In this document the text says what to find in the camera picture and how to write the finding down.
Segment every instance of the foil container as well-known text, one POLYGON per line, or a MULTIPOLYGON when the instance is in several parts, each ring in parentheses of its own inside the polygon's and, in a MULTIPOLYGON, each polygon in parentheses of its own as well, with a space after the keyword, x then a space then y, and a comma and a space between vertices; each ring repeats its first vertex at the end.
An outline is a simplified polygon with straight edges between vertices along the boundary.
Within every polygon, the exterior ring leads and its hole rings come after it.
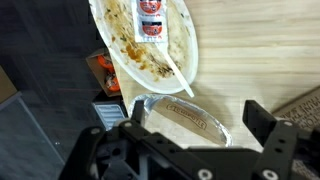
POLYGON ((225 147, 232 146, 232 136, 230 135, 229 131, 216 118, 214 118, 212 115, 210 115, 208 112, 201 109, 200 107, 198 107, 192 103, 189 103, 187 101, 184 101, 182 99, 179 99, 177 97, 174 97, 174 96, 162 95, 162 94, 142 94, 142 95, 139 95, 139 96, 135 97, 129 105, 129 108, 128 108, 129 117, 132 115, 135 102, 139 101, 139 100, 143 100, 144 101, 144 110, 145 110, 145 120, 147 120, 149 114, 152 111, 153 106, 159 100, 161 100, 163 98, 167 98, 167 99, 171 100, 172 102, 175 102, 175 103, 177 103, 181 106, 184 106, 186 108, 193 109, 199 115, 203 115, 204 117, 206 117, 207 121, 211 121, 215 125, 216 130, 220 135, 219 139, 221 140, 221 144, 224 144, 225 147))

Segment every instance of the plastic utensil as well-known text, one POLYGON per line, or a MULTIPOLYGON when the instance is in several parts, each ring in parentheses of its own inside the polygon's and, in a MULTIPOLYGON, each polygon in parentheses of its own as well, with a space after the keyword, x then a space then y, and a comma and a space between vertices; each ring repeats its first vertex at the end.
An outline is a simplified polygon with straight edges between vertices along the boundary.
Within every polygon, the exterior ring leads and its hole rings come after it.
POLYGON ((194 93, 191 89, 191 87, 189 86, 189 83, 187 82, 187 80, 183 77, 181 71, 179 70, 179 68, 177 67, 177 65, 174 63, 174 61, 172 60, 172 58, 170 57, 169 53, 168 53, 168 43, 155 43, 157 48, 160 50, 160 52, 162 52, 164 58, 166 59, 166 61, 168 62, 169 66, 171 67, 171 69, 173 70, 174 74, 176 75, 176 77, 178 78, 180 84, 183 86, 183 88, 187 91, 187 93, 189 94, 190 97, 194 97, 194 93))

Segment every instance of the screw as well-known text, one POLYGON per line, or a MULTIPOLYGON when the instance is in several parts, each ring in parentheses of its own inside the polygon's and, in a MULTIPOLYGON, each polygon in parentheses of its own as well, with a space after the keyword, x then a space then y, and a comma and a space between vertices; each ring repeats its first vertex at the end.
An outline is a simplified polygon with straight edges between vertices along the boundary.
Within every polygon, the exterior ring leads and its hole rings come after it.
POLYGON ((131 127, 131 126, 132 126, 131 122, 127 122, 124 124, 124 127, 131 127))
POLYGON ((278 174, 270 169, 264 170, 262 174, 267 180, 279 180, 278 174))
POLYGON ((98 134, 100 132, 100 129, 94 128, 91 130, 91 134, 98 134))
POLYGON ((287 125, 287 126, 292 126, 293 125, 292 122, 288 122, 288 121, 285 122, 284 124, 287 125))
POLYGON ((211 180, 213 177, 211 171, 209 171, 208 169, 201 169, 198 172, 198 176, 201 180, 211 180))

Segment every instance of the wooden table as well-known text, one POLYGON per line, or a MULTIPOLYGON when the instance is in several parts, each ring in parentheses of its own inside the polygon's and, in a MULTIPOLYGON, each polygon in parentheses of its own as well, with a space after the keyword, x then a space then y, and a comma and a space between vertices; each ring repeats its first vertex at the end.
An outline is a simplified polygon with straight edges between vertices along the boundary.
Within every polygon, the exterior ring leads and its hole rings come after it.
MULTIPOLYGON (((185 0, 199 45, 195 98, 231 132, 261 150, 242 123, 247 99, 273 111, 320 84, 319 0, 185 0)), ((125 104, 150 93, 115 63, 125 104)))

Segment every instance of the sauce packet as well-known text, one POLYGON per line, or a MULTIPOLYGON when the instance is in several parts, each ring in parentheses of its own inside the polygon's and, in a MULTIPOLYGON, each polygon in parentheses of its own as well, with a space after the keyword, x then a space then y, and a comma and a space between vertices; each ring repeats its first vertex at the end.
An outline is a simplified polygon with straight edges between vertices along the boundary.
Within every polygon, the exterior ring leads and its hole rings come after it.
POLYGON ((168 42, 167 0, 131 0, 135 41, 168 42))

